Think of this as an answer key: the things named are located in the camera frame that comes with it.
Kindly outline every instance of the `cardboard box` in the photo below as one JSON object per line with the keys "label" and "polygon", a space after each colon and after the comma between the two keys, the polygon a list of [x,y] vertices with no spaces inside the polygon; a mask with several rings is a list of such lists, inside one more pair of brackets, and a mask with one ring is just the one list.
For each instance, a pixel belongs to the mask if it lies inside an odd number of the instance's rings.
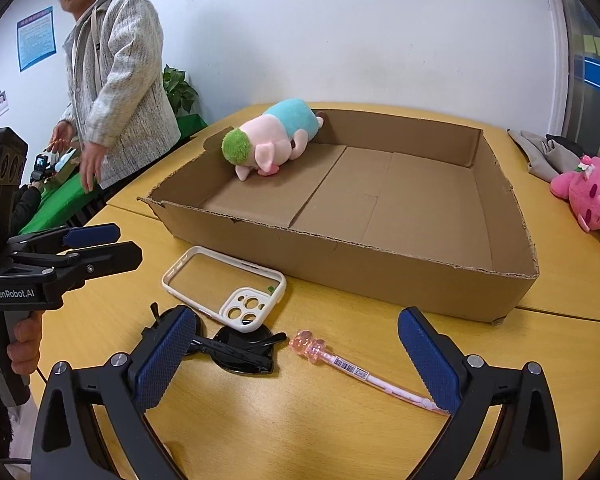
{"label": "cardboard box", "polygon": [[225,129],[144,201],[174,236],[289,276],[429,312],[506,316],[538,261],[482,131],[316,111],[325,125],[275,176],[240,182],[222,157]]}

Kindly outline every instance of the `blue gripper pad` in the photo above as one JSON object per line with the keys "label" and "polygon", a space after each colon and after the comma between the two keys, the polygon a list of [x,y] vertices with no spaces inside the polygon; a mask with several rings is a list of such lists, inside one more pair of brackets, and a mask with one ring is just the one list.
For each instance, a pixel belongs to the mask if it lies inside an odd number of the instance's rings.
{"label": "blue gripper pad", "polygon": [[398,337],[439,408],[453,415],[460,406],[458,376],[415,316],[398,316]]}
{"label": "blue gripper pad", "polygon": [[196,315],[184,308],[169,332],[136,374],[134,405],[140,413],[154,408],[171,383],[196,335]]}
{"label": "blue gripper pad", "polygon": [[96,245],[106,245],[120,239],[120,228],[115,224],[94,225],[91,227],[74,227],[62,240],[71,249],[82,249]]}

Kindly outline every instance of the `gray jacket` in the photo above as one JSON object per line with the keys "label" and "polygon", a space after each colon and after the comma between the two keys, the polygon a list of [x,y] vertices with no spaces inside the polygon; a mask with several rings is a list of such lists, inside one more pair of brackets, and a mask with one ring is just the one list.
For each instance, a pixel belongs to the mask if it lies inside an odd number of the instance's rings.
{"label": "gray jacket", "polygon": [[75,24],[64,50],[71,102],[61,120],[75,127],[82,145],[108,147],[101,188],[144,168],[180,139],[162,85],[162,27],[149,0],[97,0]]}

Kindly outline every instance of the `pink stuffed bear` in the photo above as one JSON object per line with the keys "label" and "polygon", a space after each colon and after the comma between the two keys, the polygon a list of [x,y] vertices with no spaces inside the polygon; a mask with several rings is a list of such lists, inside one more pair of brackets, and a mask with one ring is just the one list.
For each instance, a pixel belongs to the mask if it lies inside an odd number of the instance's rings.
{"label": "pink stuffed bear", "polygon": [[600,158],[585,155],[576,171],[555,177],[551,193],[568,200],[571,211],[585,232],[600,229]]}

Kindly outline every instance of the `camera lens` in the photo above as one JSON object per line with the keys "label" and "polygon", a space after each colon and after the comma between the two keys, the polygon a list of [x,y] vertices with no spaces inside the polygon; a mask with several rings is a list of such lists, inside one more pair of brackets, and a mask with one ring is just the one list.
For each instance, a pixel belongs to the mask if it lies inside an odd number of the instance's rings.
{"label": "camera lens", "polygon": [[18,157],[13,157],[11,161],[11,167],[9,168],[9,182],[13,182],[18,176]]}
{"label": "camera lens", "polygon": [[9,155],[5,155],[0,165],[0,179],[3,179],[7,175],[9,169]]}

